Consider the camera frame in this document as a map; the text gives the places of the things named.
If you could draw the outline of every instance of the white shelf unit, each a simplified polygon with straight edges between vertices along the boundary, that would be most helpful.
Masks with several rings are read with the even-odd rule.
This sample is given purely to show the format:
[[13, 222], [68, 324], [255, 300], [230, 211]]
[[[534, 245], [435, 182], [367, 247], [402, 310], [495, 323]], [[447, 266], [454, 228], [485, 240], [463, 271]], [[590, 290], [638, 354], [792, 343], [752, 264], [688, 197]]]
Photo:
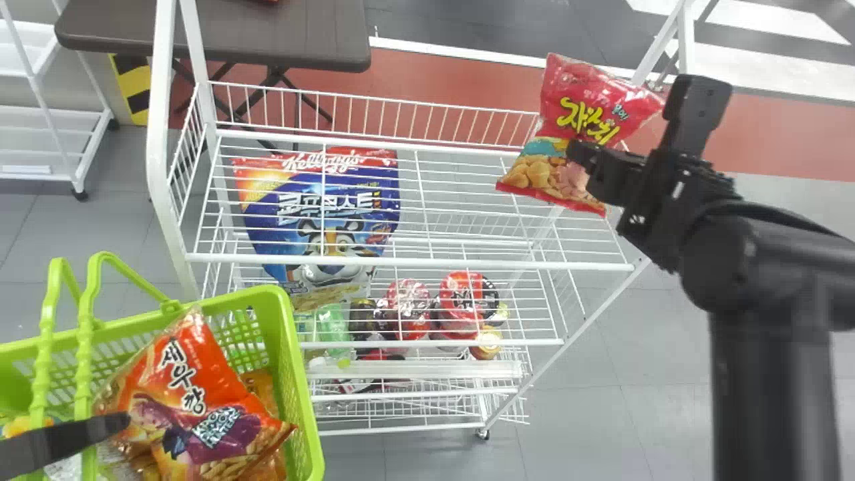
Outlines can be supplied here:
[[[61, 8], [53, 0], [56, 12]], [[0, 105], [0, 179], [67, 181], [78, 200], [87, 197], [84, 182], [101, 138], [115, 127], [113, 112], [78, 52], [100, 111], [59, 110], [48, 107], [42, 79], [60, 45], [50, 24], [12, 19], [6, 0], [0, 0], [0, 76], [25, 78], [38, 107]]]
[[[180, 5], [196, 78], [207, 79], [194, 0], [180, 0]], [[187, 295], [209, 297], [276, 283], [264, 264], [373, 266], [369, 297], [375, 299], [401, 279], [424, 282], [436, 295], [450, 270], [478, 271], [509, 308], [509, 318], [499, 327], [502, 349], [496, 359], [459, 357], [485, 341], [430, 337], [302, 345], [305, 350], [378, 347], [406, 353], [404, 361], [354, 361], [343, 371], [309, 368], [321, 434], [472, 428], [485, 437], [498, 420], [524, 423], [526, 391], [648, 263], [627, 259], [601, 217], [495, 190], [537, 115], [203, 81], [192, 94], [175, 151], [167, 151], [174, 14], [174, 0], [158, 1], [146, 157], [152, 202]], [[261, 89], [262, 98], [245, 121], [217, 119], [213, 93], [234, 108], [255, 89]], [[303, 106], [301, 95], [328, 110], [333, 122]], [[257, 254], [232, 165], [236, 157], [272, 153], [257, 140], [273, 142], [279, 153], [335, 145], [394, 150], [400, 221], [383, 255]], [[579, 284], [597, 279], [602, 287], [608, 277], [614, 288], [606, 300], [586, 309]], [[535, 366], [531, 349], [550, 355]], [[377, 380], [374, 388], [359, 394], [344, 394], [335, 382], [370, 377]]]

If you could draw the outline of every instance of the basket handle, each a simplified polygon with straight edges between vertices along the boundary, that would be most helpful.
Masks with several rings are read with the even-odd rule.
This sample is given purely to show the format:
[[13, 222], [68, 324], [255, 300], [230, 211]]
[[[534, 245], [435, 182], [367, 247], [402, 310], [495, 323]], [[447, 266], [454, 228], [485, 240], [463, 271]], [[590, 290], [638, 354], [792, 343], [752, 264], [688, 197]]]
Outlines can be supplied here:
[[95, 299], [101, 293], [101, 273], [103, 266], [109, 264], [119, 274], [122, 274], [127, 280], [131, 281], [140, 290], [153, 297], [161, 305], [161, 311], [165, 314], [178, 312], [181, 308], [181, 303], [177, 300], [169, 298], [162, 293], [160, 289], [154, 287], [151, 282], [146, 281], [136, 270], [125, 264], [119, 256], [108, 251], [101, 251], [89, 258], [86, 265], [86, 290], [80, 297], [80, 307], [78, 310], [78, 319], [80, 326], [84, 324], [82, 321], [91, 323], [93, 329], [103, 327], [103, 321], [95, 318]]
[[50, 356], [56, 326], [56, 304], [59, 302], [63, 284], [74, 299], [74, 305], [80, 306], [80, 285], [74, 278], [71, 264], [65, 258], [53, 258], [48, 264], [48, 287], [38, 321], [39, 337], [36, 360], [33, 363], [35, 376], [32, 380], [32, 401], [29, 409], [31, 429], [44, 426], [44, 409], [47, 407], [47, 394], [50, 390]]

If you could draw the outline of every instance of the rack wheel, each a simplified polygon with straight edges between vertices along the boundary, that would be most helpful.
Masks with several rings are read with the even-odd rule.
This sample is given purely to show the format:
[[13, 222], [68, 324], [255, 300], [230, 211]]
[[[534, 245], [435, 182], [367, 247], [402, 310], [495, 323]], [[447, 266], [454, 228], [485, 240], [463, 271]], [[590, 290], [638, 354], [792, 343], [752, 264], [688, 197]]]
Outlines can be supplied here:
[[77, 192], [76, 190], [71, 189], [71, 194], [79, 202], [86, 202], [87, 200], [89, 200], [89, 193], [87, 191]]

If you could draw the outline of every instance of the table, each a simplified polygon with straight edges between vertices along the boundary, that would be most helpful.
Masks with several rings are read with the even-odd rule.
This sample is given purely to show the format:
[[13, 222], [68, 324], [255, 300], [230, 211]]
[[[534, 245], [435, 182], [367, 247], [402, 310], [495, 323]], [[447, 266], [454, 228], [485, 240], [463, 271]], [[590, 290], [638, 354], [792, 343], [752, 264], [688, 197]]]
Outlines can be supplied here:
[[[236, 63], [255, 63], [268, 66], [261, 85], [283, 82], [296, 88], [285, 76], [289, 68], [363, 72], [371, 64], [363, 0], [197, 0], [197, 9], [205, 57], [225, 62], [212, 80]], [[189, 57], [178, 10], [174, 55]], [[71, 50], [150, 56], [154, 17], [155, 0], [68, 0], [54, 29], [59, 43]], [[195, 83], [188, 68], [177, 61], [173, 65], [177, 75]], [[241, 119], [261, 97], [256, 93], [234, 110], [219, 99], [215, 103]], [[332, 121], [311, 99], [302, 100]]]

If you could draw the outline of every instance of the green basket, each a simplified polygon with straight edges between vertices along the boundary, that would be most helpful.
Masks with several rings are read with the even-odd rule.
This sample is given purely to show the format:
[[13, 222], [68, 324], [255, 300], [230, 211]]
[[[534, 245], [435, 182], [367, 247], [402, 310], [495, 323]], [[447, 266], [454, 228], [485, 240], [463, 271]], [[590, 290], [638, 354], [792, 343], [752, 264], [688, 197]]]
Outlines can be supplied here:
[[[161, 309], [107, 323], [94, 318], [104, 264], [113, 266], [160, 302]], [[64, 259], [51, 262], [39, 323], [41, 336], [0, 346], [0, 375], [4, 381], [8, 379], [7, 385], [22, 389], [20, 393], [7, 389], [0, 395], [0, 403], [19, 409], [26, 409], [29, 403], [32, 426], [41, 425], [46, 407], [72, 407], [75, 419], [87, 419], [91, 416], [93, 392], [184, 310], [199, 305], [229, 365], [241, 373], [267, 368], [274, 379], [280, 416], [299, 426], [283, 444], [288, 478], [323, 479], [321, 439], [291, 303], [285, 291], [276, 286], [256, 286], [181, 304], [161, 293], [110, 252], [93, 255], [87, 270], [86, 290], [81, 294], [68, 263]], [[62, 282], [74, 299], [79, 300], [80, 326], [53, 333]], [[83, 455], [83, 479], [94, 480], [96, 471], [95, 449], [89, 448]]]

